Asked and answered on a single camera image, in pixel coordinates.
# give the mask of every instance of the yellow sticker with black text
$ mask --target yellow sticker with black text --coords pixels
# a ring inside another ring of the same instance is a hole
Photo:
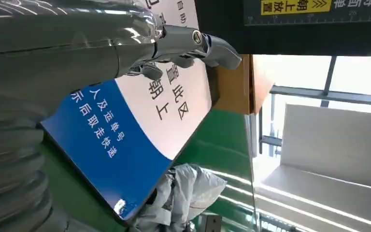
[[[261,15],[328,12],[332,0],[262,0]]]

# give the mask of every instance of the brown cardboard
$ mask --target brown cardboard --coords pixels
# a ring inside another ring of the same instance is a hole
[[[214,107],[241,114],[257,114],[274,82],[258,72],[260,67],[255,66],[252,55],[242,55],[242,58],[235,70],[216,68],[220,97]]]
[[[260,59],[259,56],[251,56],[253,61],[253,77],[254,77],[254,113],[258,114],[259,110],[262,107],[262,104],[265,101],[265,98],[268,96],[273,84],[275,83],[269,76],[261,71],[261,67],[256,65],[256,59]]]
[[[242,57],[241,64],[235,70],[216,68],[220,92],[220,98],[214,106],[216,109],[250,113],[250,55]]]

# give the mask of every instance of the plastic bag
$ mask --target plastic bag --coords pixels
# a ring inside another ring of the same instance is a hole
[[[227,182],[197,165],[182,164],[170,169],[156,187],[151,204],[135,220],[132,232],[182,232],[187,223],[217,200]]]

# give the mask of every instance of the black panel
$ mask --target black panel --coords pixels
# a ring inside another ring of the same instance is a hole
[[[196,0],[196,8],[200,30],[240,54],[371,56],[371,22],[244,26],[243,0]]]

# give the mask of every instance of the glass panel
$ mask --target glass panel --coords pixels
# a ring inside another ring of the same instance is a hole
[[[320,106],[321,100],[270,94],[262,106],[262,134],[282,139],[286,104]]]
[[[328,108],[371,113],[371,105],[356,104],[342,101],[330,101]]]
[[[371,57],[338,57],[329,90],[371,95]]]
[[[324,89],[329,56],[254,55],[255,71],[277,86]]]

